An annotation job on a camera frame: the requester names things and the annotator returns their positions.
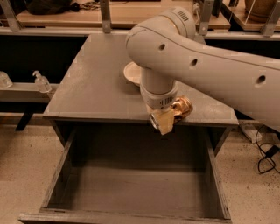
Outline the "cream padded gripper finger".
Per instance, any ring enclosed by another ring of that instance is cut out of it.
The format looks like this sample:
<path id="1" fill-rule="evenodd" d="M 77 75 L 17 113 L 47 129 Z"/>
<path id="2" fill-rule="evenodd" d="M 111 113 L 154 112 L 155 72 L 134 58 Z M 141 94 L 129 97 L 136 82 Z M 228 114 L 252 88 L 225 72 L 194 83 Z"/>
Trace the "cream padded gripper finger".
<path id="1" fill-rule="evenodd" d="M 174 124 L 174 111 L 171 108 L 156 110 L 153 113 L 154 123 L 162 135 L 172 131 Z"/>

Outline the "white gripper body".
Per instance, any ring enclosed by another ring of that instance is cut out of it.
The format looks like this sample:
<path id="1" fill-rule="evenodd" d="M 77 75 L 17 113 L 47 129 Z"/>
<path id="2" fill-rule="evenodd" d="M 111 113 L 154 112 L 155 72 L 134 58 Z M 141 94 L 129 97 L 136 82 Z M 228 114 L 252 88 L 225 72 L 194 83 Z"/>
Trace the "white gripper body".
<path id="1" fill-rule="evenodd" d="M 156 124 L 154 123 L 153 113 L 156 110 L 165 110 L 170 109 L 171 105 L 175 102 L 175 98 L 177 96 L 178 87 L 177 84 L 174 83 L 171 90 L 166 93 L 154 94 L 149 91 L 144 84 L 140 84 L 140 92 L 143 97 L 143 101 L 146 105 L 147 112 L 150 117 L 150 122 L 152 126 L 158 130 Z"/>

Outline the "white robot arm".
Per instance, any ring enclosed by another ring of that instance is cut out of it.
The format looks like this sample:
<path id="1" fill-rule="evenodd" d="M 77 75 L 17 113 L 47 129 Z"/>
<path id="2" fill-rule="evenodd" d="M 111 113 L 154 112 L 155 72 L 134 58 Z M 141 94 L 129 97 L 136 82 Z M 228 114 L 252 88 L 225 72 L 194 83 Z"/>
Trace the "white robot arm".
<path id="1" fill-rule="evenodd" d="M 180 81 L 280 131 L 280 60 L 203 45 L 195 33 L 193 16 L 182 7 L 130 30 L 126 49 L 142 68 L 146 105 L 168 108 Z"/>

